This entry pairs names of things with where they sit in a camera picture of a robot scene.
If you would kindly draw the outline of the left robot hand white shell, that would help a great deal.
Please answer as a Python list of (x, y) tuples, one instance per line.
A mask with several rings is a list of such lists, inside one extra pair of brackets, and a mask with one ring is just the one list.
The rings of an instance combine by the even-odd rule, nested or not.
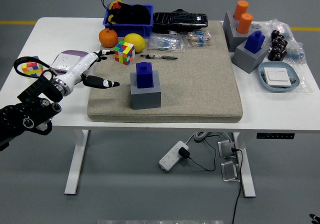
[(74, 90), (74, 86), (78, 83), (83, 83), (87, 87), (97, 89), (108, 89), (120, 86), (117, 81), (110, 81), (102, 77), (87, 75), (88, 71), (95, 62), (106, 60), (108, 55), (114, 54), (111, 50), (99, 50), (91, 52), (80, 59), (74, 67), (67, 73), (58, 75), (51, 82), (62, 93), (63, 96), (68, 96)]

